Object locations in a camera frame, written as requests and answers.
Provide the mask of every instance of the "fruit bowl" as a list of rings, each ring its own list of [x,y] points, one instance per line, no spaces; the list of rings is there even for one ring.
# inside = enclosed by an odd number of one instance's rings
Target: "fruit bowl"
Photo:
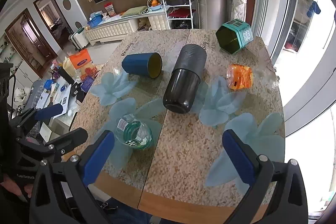
[[[150,8],[152,11],[161,9],[162,1],[161,1],[161,0],[156,0],[158,4],[157,4],[156,6],[152,6],[152,2],[153,2],[153,1],[154,1],[154,0],[148,0],[148,1],[147,1],[147,6],[148,6],[148,8]]]

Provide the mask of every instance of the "black lid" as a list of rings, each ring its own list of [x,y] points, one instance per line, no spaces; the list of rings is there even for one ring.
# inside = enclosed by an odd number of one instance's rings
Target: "black lid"
[[[206,60],[207,53],[201,46],[188,44],[181,49],[173,71],[176,69],[187,69],[196,73],[201,80]]]

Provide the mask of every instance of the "metal screw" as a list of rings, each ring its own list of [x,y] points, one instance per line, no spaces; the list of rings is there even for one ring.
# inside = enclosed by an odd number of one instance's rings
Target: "metal screw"
[[[261,160],[261,161],[268,161],[268,158],[265,155],[260,155],[259,156],[259,160]]]
[[[79,159],[78,155],[73,155],[70,157],[71,162],[76,162]]]
[[[297,160],[291,159],[291,164],[292,165],[297,165]]]

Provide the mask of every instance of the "person's hand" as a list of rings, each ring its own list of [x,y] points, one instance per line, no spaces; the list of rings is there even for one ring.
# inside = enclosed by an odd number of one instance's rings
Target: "person's hand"
[[[11,178],[7,175],[3,175],[3,182],[0,183],[2,187],[4,187],[8,192],[11,192],[17,196],[21,196],[22,192],[20,187],[15,183],[15,181],[11,180]],[[33,185],[27,184],[24,187],[25,192],[28,194],[28,197],[30,198],[32,196],[33,191]]]

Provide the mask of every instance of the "blue flower decoration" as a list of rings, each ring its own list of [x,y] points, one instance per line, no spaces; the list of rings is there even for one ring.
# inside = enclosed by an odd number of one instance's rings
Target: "blue flower decoration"
[[[133,114],[138,120],[145,123],[150,128],[153,136],[152,145],[155,146],[159,139],[162,125],[151,118],[166,110],[163,106],[162,98],[154,99],[138,109],[136,109],[136,105],[137,102],[132,97],[116,102],[109,111],[110,120],[107,121],[97,132],[94,137],[94,141],[99,138],[104,130],[112,132],[115,131],[118,121],[122,116]],[[124,145],[120,141],[116,140],[113,150],[109,156],[109,161],[115,169],[120,170],[125,167],[132,155],[132,152],[133,149],[130,146]]]
[[[199,85],[194,112],[199,109],[205,89],[204,85]],[[229,119],[229,115],[240,108],[245,96],[246,91],[229,92],[226,80],[221,76],[216,77],[211,86],[207,88],[204,104],[199,110],[199,120],[206,126],[225,123]]]
[[[121,71],[117,76],[111,72],[105,73],[101,78],[101,84],[94,85],[90,92],[100,97],[102,106],[114,104],[118,98],[129,93],[135,87],[137,81],[129,81],[128,73]]]
[[[243,113],[233,118],[225,125],[224,130],[232,129],[243,143],[248,144],[257,155],[266,155],[272,161],[284,161],[285,139],[275,135],[275,131],[282,124],[280,113],[271,113],[257,127],[251,113]],[[245,194],[249,185],[239,177],[236,168],[226,151],[223,150],[210,167],[205,186],[216,186],[235,180],[236,187],[241,194]]]

